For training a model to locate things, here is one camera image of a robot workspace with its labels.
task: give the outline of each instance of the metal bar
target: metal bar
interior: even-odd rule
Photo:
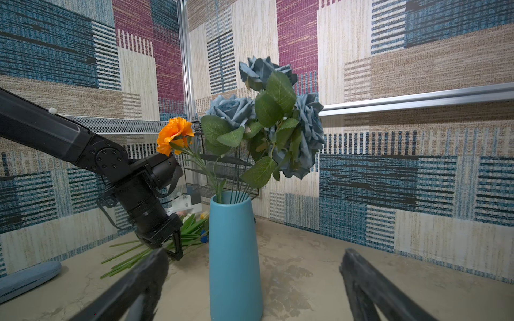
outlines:
[[[63,116],[100,135],[158,134],[167,122],[159,120]]]
[[[388,320],[436,321],[354,249],[339,267],[355,321],[379,321],[375,305]]]
[[[139,313],[138,320],[151,321],[167,274],[168,257],[164,249],[154,250],[70,321],[119,320],[135,301],[134,308],[142,310],[132,313]]]
[[[184,85],[184,102],[188,121],[196,120],[193,81],[191,78],[191,46],[189,44],[189,20],[187,0],[177,0],[178,29],[180,52],[182,55],[182,77]]]
[[[449,106],[512,99],[514,99],[514,83],[504,83],[326,105],[319,115],[357,114],[360,112]]]

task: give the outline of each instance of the blue sponge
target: blue sponge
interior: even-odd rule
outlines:
[[[60,271],[61,263],[52,261],[0,278],[0,304],[43,284]]]

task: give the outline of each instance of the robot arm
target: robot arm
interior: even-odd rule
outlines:
[[[159,201],[167,196],[159,190],[169,185],[170,194],[183,175],[173,155],[155,153],[132,160],[121,145],[1,88],[0,136],[106,177],[109,183],[97,202],[103,212],[107,215],[103,206],[120,202],[138,237],[153,248],[178,235],[176,253],[168,255],[181,258],[182,221]]]

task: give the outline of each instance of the plaid wall panel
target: plaid wall panel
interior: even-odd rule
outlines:
[[[185,116],[174,1],[0,0],[0,10],[2,88],[62,115]],[[156,135],[107,138],[134,159],[156,148]],[[0,277],[128,233],[97,209],[104,188],[96,174],[0,139]],[[129,226],[123,209],[107,211]]]

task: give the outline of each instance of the blue rose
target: blue rose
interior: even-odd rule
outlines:
[[[256,91],[266,89],[266,83],[272,72],[279,71],[284,73],[291,85],[298,81],[298,76],[292,72],[291,65],[279,66],[271,62],[271,58],[248,58],[248,65],[239,62],[239,72],[241,73],[241,80],[250,88]]]
[[[225,119],[233,129],[245,126],[249,119],[256,119],[254,101],[250,98],[236,98],[232,95],[226,99],[219,95],[211,101],[211,108],[206,115],[215,115]]]
[[[300,154],[298,159],[289,161],[282,165],[280,170],[285,177],[290,178],[296,176],[302,179],[310,172],[314,166],[316,153],[323,148],[325,138],[323,135],[323,127],[318,117],[319,112],[323,109],[323,105],[315,101],[316,95],[308,93],[296,98],[295,109],[300,112],[298,121],[302,130],[302,141],[300,143]],[[270,128],[270,137],[275,134],[275,128]],[[273,159],[280,164],[286,156],[287,150],[274,150]]]

